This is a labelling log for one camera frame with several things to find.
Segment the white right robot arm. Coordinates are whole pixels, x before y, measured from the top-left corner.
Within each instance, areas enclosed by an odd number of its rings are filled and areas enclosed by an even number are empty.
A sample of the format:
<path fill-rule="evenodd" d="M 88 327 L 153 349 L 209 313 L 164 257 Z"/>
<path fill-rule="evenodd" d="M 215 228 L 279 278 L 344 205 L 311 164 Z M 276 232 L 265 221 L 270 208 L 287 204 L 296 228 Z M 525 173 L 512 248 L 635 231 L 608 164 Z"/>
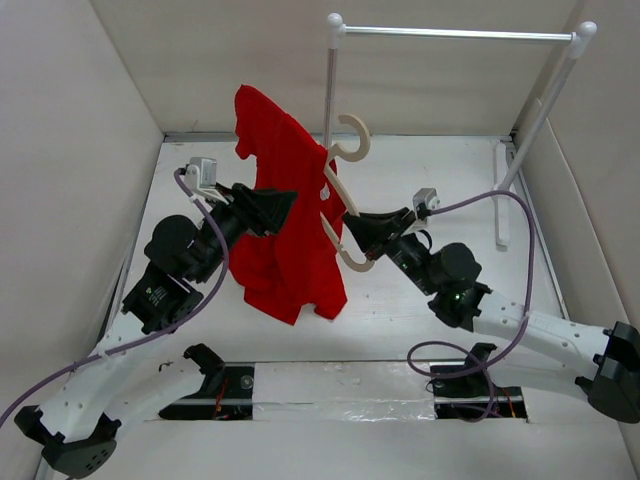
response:
<path fill-rule="evenodd" d="M 345 214 L 345 226 L 369 260 L 388 257 L 427 297 L 445 325 L 511 340 L 540 355 L 526 361 L 492 343 L 477 343 L 457 367 L 425 371 L 447 398 L 492 395 L 499 386 L 528 386 L 578 398 L 621 423 L 639 421 L 639 332 L 626 323 L 584 325 L 527 310 L 479 282 L 480 264 L 455 242 L 431 251 L 409 228 L 416 216 Z"/>

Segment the red t shirt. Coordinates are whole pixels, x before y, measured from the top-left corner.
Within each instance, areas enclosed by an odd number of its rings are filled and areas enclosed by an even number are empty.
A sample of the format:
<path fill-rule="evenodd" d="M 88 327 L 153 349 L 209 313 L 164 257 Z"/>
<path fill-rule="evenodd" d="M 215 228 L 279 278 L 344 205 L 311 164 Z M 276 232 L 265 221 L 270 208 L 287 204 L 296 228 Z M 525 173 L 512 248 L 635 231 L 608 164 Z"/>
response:
<path fill-rule="evenodd" d="M 302 308 L 335 319 L 347 303 L 337 252 L 324 231 L 340 233 L 345 205 L 326 181 L 327 150 L 291 115 L 253 86 L 234 98 L 237 156 L 256 159 L 258 189 L 294 191 L 297 198 L 276 235 L 243 236 L 230 253 L 233 278 L 252 307 L 286 324 Z"/>

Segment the wooden clothes hanger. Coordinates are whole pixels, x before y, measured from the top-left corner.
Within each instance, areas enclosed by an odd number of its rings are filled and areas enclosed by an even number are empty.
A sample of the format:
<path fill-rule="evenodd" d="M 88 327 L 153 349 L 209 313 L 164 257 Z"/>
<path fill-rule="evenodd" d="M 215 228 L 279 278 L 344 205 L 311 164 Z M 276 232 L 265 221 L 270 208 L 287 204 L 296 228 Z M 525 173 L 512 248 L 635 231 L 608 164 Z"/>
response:
<path fill-rule="evenodd" d="M 357 209 L 354 201 L 351 199 L 346 188 L 338 178 L 337 173 L 331 168 L 330 163 L 336 157 L 339 157 L 351 163 L 356 163 L 361 161 L 366 157 L 366 155 L 370 151 L 371 137 L 370 137 L 369 129 L 367 128 L 367 126 L 359 117 L 355 115 L 342 114 L 338 117 L 338 121 L 340 124 L 348 125 L 356 131 L 356 134 L 359 139 L 359 146 L 354 151 L 347 151 L 343 148 L 343 146 L 339 142 L 334 143 L 328 149 L 328 152 L 327 152 L 327 159 L 324 166 L 324 174 L 329 184 L 334 188 L 334 190 L 338 194 L 338 197 L 343 202 L 347 212 L 352 216 L 359 216 L 360 215 L 359 210 Z M 356 260 L 354 260 L 342 245 L 341 238 L 334 230 L 332 223 L 329 220 L 327 220 L 323 214 L 321 214 L 320 217 L 321 217 L 324 232 L 328 236 L 337 254 L 345 263 L 345 265 L 351 270 L 358 273 L 364 273 L 371 270 L 374 266 L 374 261 L 365 260 L 363 263 L 358 263 Z"/>

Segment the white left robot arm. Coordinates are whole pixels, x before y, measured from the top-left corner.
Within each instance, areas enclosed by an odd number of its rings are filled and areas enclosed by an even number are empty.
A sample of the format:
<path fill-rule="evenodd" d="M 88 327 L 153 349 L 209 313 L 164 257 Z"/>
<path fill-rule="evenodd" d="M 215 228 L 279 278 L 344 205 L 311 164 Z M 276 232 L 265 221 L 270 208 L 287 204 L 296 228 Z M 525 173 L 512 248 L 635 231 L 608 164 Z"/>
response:
<path fill-rule="evenodd" d="M 138 386 L 124 387 L 139 362 L 217 294 L 234 245 L 247 234 L 278 234 L 297 199 L 293 191 L 241 183 L 213 190 L 215 197 L 188 194 L 201 224 L 180 214 L 156 224 L 144 248 L 148 264 L 122 302 L 121 320 L 87 358 L 63 368 L 70 377 L 57 394 L 16 413 L 16 426 L 41 445 L 54 471 L 86 478 L 106 464 L 135 422 L 182 397 L 208 397 L 222 387 L 225 362 L 204 344 L 187 347 Z"/>

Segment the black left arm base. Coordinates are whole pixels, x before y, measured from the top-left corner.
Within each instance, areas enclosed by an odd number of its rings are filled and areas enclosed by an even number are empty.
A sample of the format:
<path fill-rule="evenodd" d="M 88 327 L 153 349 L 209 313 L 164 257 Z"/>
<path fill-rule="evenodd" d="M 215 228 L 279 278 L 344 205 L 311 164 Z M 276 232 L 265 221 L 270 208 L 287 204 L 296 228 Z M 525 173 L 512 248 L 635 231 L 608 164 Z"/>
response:
<path fill-rule="evenodd" d="M 204 344 L 192 345 L 183 356 L 203 377 L 198 391 L 159 411 L 163 420 L 246 421 L 253 419 L 254 363 L 226 363 Z"/>

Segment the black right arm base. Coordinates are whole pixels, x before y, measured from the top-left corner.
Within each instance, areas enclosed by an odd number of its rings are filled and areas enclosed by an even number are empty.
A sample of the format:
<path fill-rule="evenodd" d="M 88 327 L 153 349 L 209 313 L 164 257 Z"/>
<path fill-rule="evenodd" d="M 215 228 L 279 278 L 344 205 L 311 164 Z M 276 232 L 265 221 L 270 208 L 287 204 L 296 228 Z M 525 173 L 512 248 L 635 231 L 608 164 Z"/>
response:
<path fill-rule="evenodd" d="M 454 379 L 431 380 L 426 390 L 434 395 L 437 419 L 477 421 L 492 403 L 487 419 L 526 419 L 522 389 L 492 385 L 493 397 L 482 372 Z"/>

